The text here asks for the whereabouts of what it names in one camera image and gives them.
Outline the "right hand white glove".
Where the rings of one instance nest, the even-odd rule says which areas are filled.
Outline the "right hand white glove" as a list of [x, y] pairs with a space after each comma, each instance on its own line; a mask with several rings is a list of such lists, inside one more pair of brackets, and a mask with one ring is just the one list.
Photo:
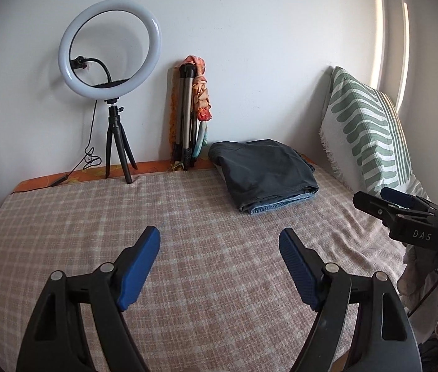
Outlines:
[[397, 282], [401, 301], [415, 332], [430, 333], [438, 325], [438, 254], [409, 244], [403, 262]]

